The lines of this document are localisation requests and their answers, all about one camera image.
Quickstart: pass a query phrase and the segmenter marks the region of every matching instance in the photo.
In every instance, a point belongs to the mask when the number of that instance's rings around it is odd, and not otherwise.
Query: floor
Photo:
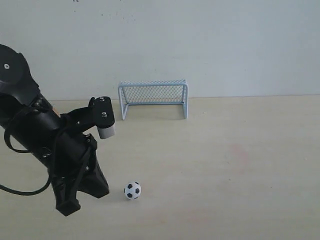
[[[52,103],[65,113],[88,101]],[[0,191],[0,239],[319,239],[320,96],[191,99],[187,120],[181,106],[132,106],[125,121],[113,107],[116,135],[90,131],[110,195],[80,192],[81,210],[64,217],[52,189]],[[47,179],[4,142],[0,157],[1,184],[31,191]],[[125,199],[129,181],[141,183],[137,200]]]

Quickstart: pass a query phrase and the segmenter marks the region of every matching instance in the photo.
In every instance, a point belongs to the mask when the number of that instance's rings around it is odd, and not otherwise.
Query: table surface
[[[52,103],[65,113],[88,101]],[[191,99],[188,119],[181,106],[130,106],[124,121],[113,108],[115,136],[88,131],[110,194],[79,192],[81,210],[64,217],[51,188],[0,191],[0,239],[319,239],[320,96]],[[32,191],[47,180],[31,154],[2,141],[0,156],[1,184]],[[125,199],[129,181],[141,183],[137,200]]]

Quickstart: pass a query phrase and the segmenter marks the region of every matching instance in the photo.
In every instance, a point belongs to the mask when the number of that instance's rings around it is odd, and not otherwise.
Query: black cable
[[[5,132],[4,132],[4,140],[6,145],[13,151],[17,152],[17,153],[31,153],[31,150],[18,150],[18,149],[14,149],[12,147],[12,144],[10,142],[10,136],[12,134],[12,131],[15,129],[15,127],[18,125],[18,123],[23,119],[23,117],[25,117],[26,115],[30,114],[30,113],[34,113],[34,112],[47,112],[49,111],[48,109],[45,108],[41,108],[41,107],[25,107],[22,110],[20,110],[12,119],[11,123],[9,124],[9,126],[6,128]],[[55,162],[56,162],[56,149],[57,149],[57,142],[58,142],[58,138],[68,129],[68,127],[64,127],[62,129],[60,129],[58,131],[58,133],[56,134],[53,144],[52,144],[52,154],[51,154],[51,163],[50,163],[50,168],[49,168],[49,173],[48,173],[48,179],[45,183],[45,185],[41,188],[39,188],[38,190],[35,191],[17,191],[11,188],[8,188],[4,185],[0,184],[0,189],[4,190],[8,193],[11,194],[16,194],[16,195],[21,195],[21,196],[33,196],[33,195],[37,195],[39,193],[42,193],[44,190],[46,190],[53,179],[54,176],[54,172],[55,172]]]

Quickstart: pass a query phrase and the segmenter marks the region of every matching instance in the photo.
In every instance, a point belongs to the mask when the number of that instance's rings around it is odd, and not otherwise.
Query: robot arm
[[[48,180],[39,190],[23,192],[3,185],[0,189],[32,196],[51,185],[55,208],[64,216],[81,208],[77,191],[95,198],[109,194],[96,156],[97,141],[91,134],[83,134],[94,126],[101,139],[115,134],[109,97],[93,97],[88,106],[59,114],[41,94],[24,56],[0,44],[0,125],[11,150],[33,154],[48,170]],[[10,136],[26,150],[14,149]]]

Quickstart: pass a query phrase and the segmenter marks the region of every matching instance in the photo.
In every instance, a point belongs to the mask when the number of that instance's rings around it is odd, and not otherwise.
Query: black and white ball
[[[141,195],[141,186],[136,181],[129,182],[124,188],[124,194],[127,199],[137,199]]]

